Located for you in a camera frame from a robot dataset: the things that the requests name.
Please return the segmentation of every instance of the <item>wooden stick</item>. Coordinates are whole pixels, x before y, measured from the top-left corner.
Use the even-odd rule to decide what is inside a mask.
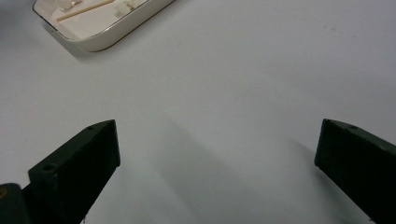
[[[110,4],[110,3],[112,3],[112,2],[114,2],[114,0],[105,0],[104,2],[101,2],[101,3],[98,3],[98,4],[92,5],[92,6],[90,6],[90,7],[85,7],[85,8],[83,8],[83,9],[81,9],[81,10],[72,12],[72,13],[67,14],[67,15],[64,15],[64,16],[62,16],[62,17],[56,19],[56,21],[63,21],[63,20],[66,20],[66,19],[68,19],[68,18],[70,18],[70,17],[77,16],[78,14],[84,13],[84,12],[89,11],[89,10],[93,10],[94,8],[97,8],[97,7],[102,7],[102,6],[107,5],[107,4]]]

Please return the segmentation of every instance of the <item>black plastic part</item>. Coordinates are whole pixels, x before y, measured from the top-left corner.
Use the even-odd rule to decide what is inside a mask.
[[[31,224],[21,187],[17,184],[0,185],[0,223]]]
[[[356,126],[325,119],[315,165],[375,223],[396,223],[396,146]]]
[[[25,189],[0,186],[0,224],[79,224],[118,166],[115,120],[94,124],[30,169]]]

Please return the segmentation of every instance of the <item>white background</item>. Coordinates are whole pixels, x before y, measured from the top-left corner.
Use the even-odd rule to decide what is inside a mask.
[[[118,125],[107,223],[371,223],[314,165],[321,121],[396,143],[393,0],[176,0],[104,51],[0,2],[0,183]]]

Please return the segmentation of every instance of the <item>screw hole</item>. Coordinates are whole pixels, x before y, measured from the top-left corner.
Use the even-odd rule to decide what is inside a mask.
[[[43,170],[49,172],[49,171],[54,170],[55,167],[56,167],[56,165],[51,163],[51,164],[48,164],[48,165],[44,166]]]

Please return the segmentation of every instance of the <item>white tray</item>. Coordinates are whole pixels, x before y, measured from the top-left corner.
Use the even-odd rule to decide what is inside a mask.
[[[33,10],[66,41],[88,51],[98,51],[112,46],[173,1],[147,0],[124,16],[112,4],[107,4],[64,21],[57,19],[103,0],[83,0],[66,12],[61,11],[55,0],[37,0]]]

